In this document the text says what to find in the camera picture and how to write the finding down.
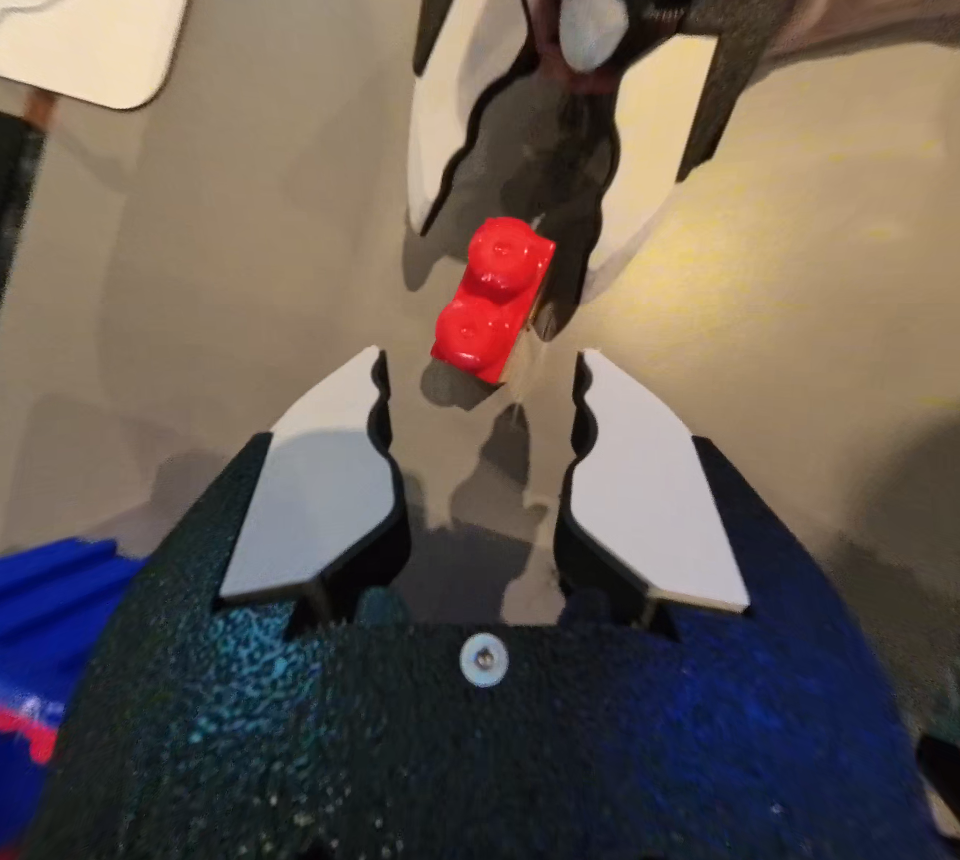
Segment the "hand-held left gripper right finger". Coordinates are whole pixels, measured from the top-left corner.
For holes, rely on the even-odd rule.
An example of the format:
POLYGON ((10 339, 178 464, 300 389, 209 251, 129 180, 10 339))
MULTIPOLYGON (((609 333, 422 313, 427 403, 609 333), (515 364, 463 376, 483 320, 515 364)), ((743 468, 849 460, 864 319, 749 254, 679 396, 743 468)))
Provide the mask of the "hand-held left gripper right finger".
POLYGON ((598 350, 578 353, 572 399, 561 581, 602 592, 627 624, 663 602, 745 614, 751 598, 686 424, 598 350))

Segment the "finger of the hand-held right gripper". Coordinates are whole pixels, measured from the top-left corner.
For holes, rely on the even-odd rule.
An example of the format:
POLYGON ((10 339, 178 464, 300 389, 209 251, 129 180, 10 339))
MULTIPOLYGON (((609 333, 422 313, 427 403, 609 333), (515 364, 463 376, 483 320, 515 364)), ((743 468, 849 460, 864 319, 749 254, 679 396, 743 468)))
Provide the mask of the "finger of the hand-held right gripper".
POLYGON ((718 38, 675 35, 624 74, 613 114, 614 165, 601 196, 601 227, 586 264, 582 301, 616 281, 678 185, 718 38))
POLYGON ((481 98, 510 74, 528 35, 522 0, 452 0, 414 83, 407 210, 416 234, 427 232, 447 196, 446 178, 468 147, 481 98))

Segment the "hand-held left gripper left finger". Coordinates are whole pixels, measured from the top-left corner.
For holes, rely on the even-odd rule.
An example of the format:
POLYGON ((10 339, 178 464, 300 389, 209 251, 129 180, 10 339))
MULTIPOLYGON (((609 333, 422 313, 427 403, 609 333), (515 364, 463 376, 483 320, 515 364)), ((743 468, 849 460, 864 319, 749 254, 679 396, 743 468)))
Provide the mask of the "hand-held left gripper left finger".
POLYGON ((323 621, 347 620, 402 571, 412 537, 390 396, 387 354, 368 346, 273 424, 222 603, 306 601, 323 621))

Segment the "red two-stud block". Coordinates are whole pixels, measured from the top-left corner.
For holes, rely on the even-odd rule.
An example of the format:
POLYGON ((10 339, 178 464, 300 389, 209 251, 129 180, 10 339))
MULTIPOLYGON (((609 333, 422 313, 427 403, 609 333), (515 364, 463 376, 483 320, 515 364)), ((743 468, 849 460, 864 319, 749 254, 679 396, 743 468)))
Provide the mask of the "red two-stud block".
POLYGON ((543 300, 555 242, 519 218, 488 218, 473 234, 452 299, 439 312, 431 358, 501 386, 543 300))

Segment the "person's right hand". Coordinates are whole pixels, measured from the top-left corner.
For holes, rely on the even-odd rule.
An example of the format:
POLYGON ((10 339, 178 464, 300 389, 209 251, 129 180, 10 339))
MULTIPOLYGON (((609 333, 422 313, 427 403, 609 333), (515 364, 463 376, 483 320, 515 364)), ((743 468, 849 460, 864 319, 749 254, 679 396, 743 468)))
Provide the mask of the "person's right hand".
POLYGON ((572 96, 606 97, 617 92, 620 74, 604 67, 578 73, 565 60, 560 44, 560 0, 525 0, 530 17, 538 69, 572 96))

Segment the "blue plastic bin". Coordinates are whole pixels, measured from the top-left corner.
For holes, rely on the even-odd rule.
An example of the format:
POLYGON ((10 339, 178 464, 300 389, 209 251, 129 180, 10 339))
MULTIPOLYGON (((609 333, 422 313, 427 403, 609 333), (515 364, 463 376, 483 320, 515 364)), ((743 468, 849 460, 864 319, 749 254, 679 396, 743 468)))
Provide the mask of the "blue plastic bin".
POLYGON ((18 857, 66 707, 145 562, 78 537, 2 555, 2 858, 18 857))

